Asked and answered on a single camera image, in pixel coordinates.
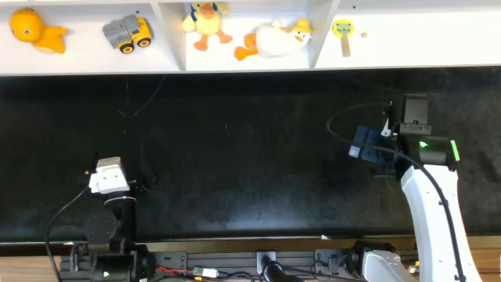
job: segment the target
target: green tape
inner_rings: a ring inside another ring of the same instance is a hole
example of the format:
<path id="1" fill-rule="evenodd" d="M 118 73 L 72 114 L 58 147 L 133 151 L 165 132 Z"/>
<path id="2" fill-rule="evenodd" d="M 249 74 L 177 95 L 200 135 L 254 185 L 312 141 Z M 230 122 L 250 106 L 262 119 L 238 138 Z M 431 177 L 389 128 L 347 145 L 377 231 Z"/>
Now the green tape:
<path id="1" fill-rule="evenodd" d="M 452 152 L 454 152 L 454 158 L 456 161 L 460 161 L 460 152 L 457 151 L 456 141 L 451 140 Z"/>

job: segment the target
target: wooden handle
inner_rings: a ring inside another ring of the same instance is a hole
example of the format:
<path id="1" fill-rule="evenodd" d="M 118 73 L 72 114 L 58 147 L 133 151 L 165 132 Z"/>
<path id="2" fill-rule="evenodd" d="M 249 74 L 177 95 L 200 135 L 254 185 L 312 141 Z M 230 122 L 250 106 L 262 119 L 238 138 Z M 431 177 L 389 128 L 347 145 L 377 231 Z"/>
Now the wooden handle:
<path id="1" fill-rule="evenodd" d="M 348 35 L 347 34 L 343 34 L 343 36 L 341 36 L 341 49 L 343 49 L 343 57 L 351 56 L 350 43 L 348 43 Z"/>

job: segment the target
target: duck beak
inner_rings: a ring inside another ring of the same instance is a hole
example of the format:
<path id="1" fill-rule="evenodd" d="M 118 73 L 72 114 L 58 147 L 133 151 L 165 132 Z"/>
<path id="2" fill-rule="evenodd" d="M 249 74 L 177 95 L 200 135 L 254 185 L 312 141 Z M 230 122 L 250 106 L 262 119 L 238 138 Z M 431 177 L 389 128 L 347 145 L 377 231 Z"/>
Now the duck beak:
<path id="1" fill-rule="evenodd" d="M 204 18 L 211 19 L 214 16 L 214 9 L 212 8 L 212 2 L 205 3 L 200 8 L 200 11 L 202 12 L 202 15 L 204 15 Z"/>

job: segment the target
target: toy dump truck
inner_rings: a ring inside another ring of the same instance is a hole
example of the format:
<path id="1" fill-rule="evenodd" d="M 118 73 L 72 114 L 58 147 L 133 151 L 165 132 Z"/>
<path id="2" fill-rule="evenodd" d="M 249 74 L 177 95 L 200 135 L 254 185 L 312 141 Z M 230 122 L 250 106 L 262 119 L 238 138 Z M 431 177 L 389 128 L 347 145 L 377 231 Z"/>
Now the toy dump truck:
<path id="1" fill-rule="evenodd" d="M 135 15 L 107 23 L 103 27 L 103 33 L 113 48 L 120 49 L 124 54 L 134 51 L 133 42 L 139 47 L 148 47 L 153 39 L 153 33 L 146 19 Z"/>

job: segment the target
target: orange plush toy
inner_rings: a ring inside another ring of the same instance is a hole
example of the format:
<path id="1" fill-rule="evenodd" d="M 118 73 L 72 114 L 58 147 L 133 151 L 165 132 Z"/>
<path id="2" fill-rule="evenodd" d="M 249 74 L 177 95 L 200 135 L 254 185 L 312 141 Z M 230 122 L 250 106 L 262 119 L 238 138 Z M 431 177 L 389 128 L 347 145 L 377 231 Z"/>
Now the orange plush toy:
<path id="1" fill-rule="evenodd" d="M 40 52 L 63 54 L 66 51 L 63 36 L 64 27 L 50 27 L 44 24 L 33 9 L 20 9 L 10 18 L 10 28 L 18 40 L 31 42 Z"/>

